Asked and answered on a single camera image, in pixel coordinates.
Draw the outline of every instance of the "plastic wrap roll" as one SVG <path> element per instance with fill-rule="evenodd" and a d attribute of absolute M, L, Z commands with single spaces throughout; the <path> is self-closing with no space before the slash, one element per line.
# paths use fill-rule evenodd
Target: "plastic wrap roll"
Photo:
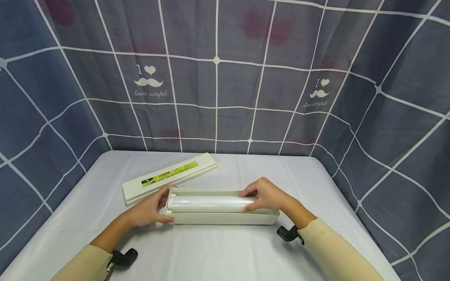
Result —
<path fill-rule="evenodd" d="M 174 196 L 169 198 L 167 209 L 177 213 L 242 212 L 245 206 L 255 202 L 256 200 L 257 197 Z"/>

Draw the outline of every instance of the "product label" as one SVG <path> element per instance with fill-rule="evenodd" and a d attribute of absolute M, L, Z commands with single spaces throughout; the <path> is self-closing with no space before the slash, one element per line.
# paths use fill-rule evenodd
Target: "product label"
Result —
<path fill-rule="evenodd" d="M 170 178 L 171 176 L 174 176 L 174 175 L 179 174 L 179 173 L 183 173 L 184 171 L 187 171 L 189 169 L 195 168 L 197 166 L 198 166 L 198 163 L 196 161 L 194 161 L 194 162 L 191 162 L 191 163 L 186 164 L 184 166 L 181 166 L 179 168 L 176 168 L 176 169 L 170 170 L 168 172 L 165 172 L 163 174 L 159 174 L 157 176 L 154 176 L 153 178 L 148 178 L 148 179 L 143 180 L 141 182 L 142 187 L 147 187 L 150 184 L 157 183 L 159 181 L 162 181 L 163 179 Z"/>

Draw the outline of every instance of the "hand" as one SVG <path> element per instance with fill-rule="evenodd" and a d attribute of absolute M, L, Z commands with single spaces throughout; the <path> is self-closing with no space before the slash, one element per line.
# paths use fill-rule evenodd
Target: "hand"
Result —
<path fill-rule="evenodd" d="M 160 190 L 149 195 L 144 200 L 127 210 L 124 215 L 133 226 L 144 226 L 150 223 L 172 223 L 174 219 L 158 213 L 166 205 L 167 196 L 175 185 L 165 185 Z"/>
<path fill-rule="evenodd" d="M 241 191 L 239 196 L 258 196 L 258 199 L 254 203 L 244 208 L 244 212 L 251 212 L 262 208 L 279 210 L 288 198 L 291 198 L 290 195 L 264 177 L 247 186 Z"/>

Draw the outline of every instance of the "table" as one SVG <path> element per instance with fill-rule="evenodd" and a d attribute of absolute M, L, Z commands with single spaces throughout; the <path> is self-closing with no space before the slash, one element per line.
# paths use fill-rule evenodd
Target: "table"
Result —
<path fill-rule="evenodd" d="M 49 280 L 85 244 L 125 211 L 122 183 L 187 160 L 197 153 L 104 153 L 21 251 L 0 281 Z M 179 185 L 198 189 L 244 189 L 265 176 L 299 199 L 350 242 L 385 278 L 399 277 L 376 246 L 322 164 L 312 157 L 212 154 L 217 169 Z M 162 225 L 133 229 L 118 246 L 138 250 L 115 280 L 327 280 L 300 241 L 284 242 L 273 226 Z"/>

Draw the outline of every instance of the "fabric backdrop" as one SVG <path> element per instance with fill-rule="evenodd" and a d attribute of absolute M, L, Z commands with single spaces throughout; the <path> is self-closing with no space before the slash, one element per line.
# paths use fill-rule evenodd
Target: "fabric backdrop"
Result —
<path fill-rule="evenodd" d="M 450 275 L 450 1 L 0 0 L 0 272 L 104 152 L 313 156 Z"/>

